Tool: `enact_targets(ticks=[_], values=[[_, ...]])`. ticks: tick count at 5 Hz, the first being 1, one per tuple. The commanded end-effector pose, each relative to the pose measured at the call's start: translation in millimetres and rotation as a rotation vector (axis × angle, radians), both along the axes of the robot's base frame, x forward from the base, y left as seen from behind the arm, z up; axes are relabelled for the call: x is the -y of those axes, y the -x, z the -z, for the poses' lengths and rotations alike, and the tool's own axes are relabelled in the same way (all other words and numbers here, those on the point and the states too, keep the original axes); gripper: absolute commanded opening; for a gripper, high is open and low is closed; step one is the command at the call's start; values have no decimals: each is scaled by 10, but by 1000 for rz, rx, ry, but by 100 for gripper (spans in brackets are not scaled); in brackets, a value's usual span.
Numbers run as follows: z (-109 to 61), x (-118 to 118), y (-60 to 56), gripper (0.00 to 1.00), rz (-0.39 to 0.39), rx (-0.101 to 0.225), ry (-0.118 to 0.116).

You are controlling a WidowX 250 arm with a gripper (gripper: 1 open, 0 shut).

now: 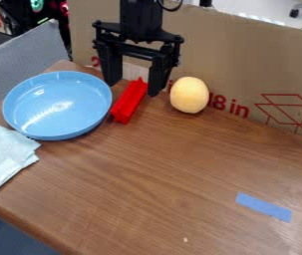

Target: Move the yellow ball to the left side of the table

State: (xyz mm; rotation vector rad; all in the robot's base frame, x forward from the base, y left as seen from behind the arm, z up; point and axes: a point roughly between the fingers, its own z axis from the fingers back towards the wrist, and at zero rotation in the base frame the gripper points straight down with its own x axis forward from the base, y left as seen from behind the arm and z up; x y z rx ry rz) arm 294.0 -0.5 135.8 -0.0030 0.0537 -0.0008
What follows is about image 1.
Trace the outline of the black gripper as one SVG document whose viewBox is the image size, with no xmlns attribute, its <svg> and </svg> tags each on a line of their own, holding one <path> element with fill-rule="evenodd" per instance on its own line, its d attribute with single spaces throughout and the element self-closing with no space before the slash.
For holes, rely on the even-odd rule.
<svg viewBox="0 0 302 255">
<path fill-rule="evenodd" d="M 123 56 L 128 56 L 151 61 L 148 95 L 155 97 L 164 88 L 183 38 L 161 28 L 163 13 L 177 11 L 180 6 L 181 1 L 167 7 L 163 0 L 120 0 L 118 21 L 93 22 L 93 48 L 109 86 L 123 78 Z"/>
</svg>

